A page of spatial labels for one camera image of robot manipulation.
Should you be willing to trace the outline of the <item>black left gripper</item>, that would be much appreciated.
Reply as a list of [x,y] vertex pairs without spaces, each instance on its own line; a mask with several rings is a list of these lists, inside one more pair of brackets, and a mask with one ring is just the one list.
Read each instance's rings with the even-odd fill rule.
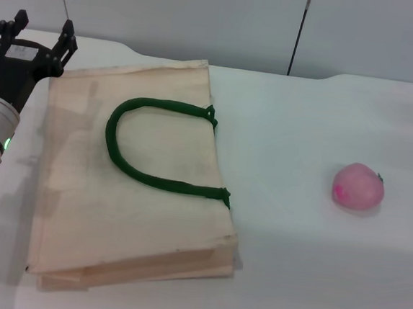
[[[0,98],[17,112],[23,110],[38,81],[62,76],[68,61],[78,50],[71,19],[66,20],[53,48],[17,39],[28,23],[27,12],[23,9],[18,11],[13,20],[0,21]],[[34,48],[36,55],[30,61],[8,57],[11,46]]]

